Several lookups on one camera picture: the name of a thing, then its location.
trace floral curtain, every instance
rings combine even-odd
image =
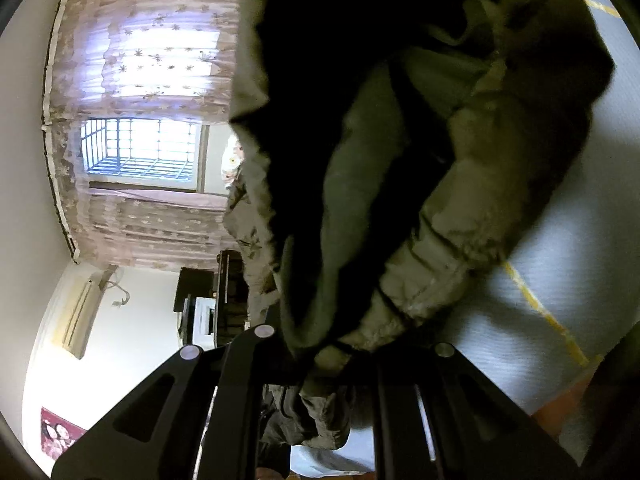
[[[234,242],[222,208],[92,194],[87,118],[226,120],[236,0],[61,0],[44,97],[47,163],[63,227],[97,264],[215,267]]]

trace red poster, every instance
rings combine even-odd
[[[40,444],[42,452],[53,460],[57,460],[85,432],[86,430],[54,415],[45,408],[40,410]]]

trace yellow line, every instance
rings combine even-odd
[[[587,356],[582,352],[582,349],[575,341],[574,336],[571,335],[569,330],[565,328],[554,317],[554,315],[544,307],[544,305],[542,305],[540,300],[536,298],[536,295],[529,288],[527,283],[522,279],[520,273],[509,262],[503,262],[502,267],[520,289],[520,292],[524,296],[525,300],[527,300],[527,303],[529,303],[529,305],[532,307],[532,309],[539,313],[540,316],[545,318],[546,322],[548,322],[549,325],[551,325],[553,329],[556,330],[556,332],[558,332],[562,336],[562,338],[564,338],[564,342],[567,346],[569,354],[574,359],[574,361],[576,361],[582,367],[587,366],[589,364],[589,359],[587,359]]]
[[[596,2],[594,0],[584,0],[587,2],[587,5],[593,7],[594,9],[603,10],[607,14],[614,16],[616,18],[620,18],[620,13],[614,9],[613,7],[609,7],[608,5],[603,5],[600,2]]]

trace air conditioner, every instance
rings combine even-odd
[[[101,279],[101,272],[94,272],[88,280],[77,278],[58,317],[53,343],[77,359],[84,355],[102,299]]]

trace window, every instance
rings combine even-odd
[[[201,128],[164,119],[85,121],[84,169],[94,181],[197,190]]]

